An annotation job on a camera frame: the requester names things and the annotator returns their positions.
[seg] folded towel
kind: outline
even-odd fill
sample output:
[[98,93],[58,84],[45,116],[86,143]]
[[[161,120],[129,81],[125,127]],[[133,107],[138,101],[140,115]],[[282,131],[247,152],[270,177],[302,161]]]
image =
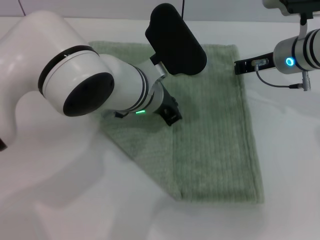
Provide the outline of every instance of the folded towel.
[[[95,41],[99,54],[139,64],[154,54],[146,44]],[[264,201],[262,178],[244,83],[234,74],[234,45],[203,45],[206,68],[196,76],[171,76],[163,85],[179,103],[183,119],[167,126],[157,114],[120,119],[98,109],[107,133],[176,200]]]

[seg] white table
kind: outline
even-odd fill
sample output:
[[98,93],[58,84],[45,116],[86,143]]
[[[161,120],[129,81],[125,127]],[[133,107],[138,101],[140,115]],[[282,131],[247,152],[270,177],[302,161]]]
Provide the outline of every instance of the white table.
[[[19,18],[1,17],[0,36]],[[147,43],[148,21],[67,19],[87,40]],[[309,29],[320,26],[315,19]],[[241,58],[272,52],[295,23],[188,22],[202,44]],[[300,74],[261,72],[272,83]],[[244,76],[265,204],[195,205],[164,193],[88,116],[59,115],[36,92],[16,109],[18,136],[0,153],[1,240],[315,240],[320,238],[320,71],[312,91]]]

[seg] blue led light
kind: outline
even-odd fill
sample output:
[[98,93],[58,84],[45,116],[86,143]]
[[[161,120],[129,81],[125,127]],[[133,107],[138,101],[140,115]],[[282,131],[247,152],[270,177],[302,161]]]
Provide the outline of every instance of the blue led light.
[[285,63],[288,65],[288,66],[293,66],[295,65],[295,60],[292,58],[292,57],[288,57],[286,60],[285,60]]

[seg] wall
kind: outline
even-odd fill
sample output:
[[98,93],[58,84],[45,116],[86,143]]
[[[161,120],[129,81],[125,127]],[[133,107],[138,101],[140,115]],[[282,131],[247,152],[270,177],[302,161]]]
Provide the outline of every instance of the wall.
[[[181,13],[183,0],[20,0],[26,14],[45,9],[64,17],[148,20],[161,3]],[[18,0],[1,0],[0,16],[22,16]],[[266,9],[262,0],[185,0],[184,19],[190,21],[298,22]]]

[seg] green led light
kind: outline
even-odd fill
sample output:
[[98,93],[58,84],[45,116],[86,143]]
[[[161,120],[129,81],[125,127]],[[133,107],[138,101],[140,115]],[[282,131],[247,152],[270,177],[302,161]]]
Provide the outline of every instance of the green led light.
[[146,110],[141,110],[141,111],[135,112],[135,114],[144,114],[145,112],[146,112]]

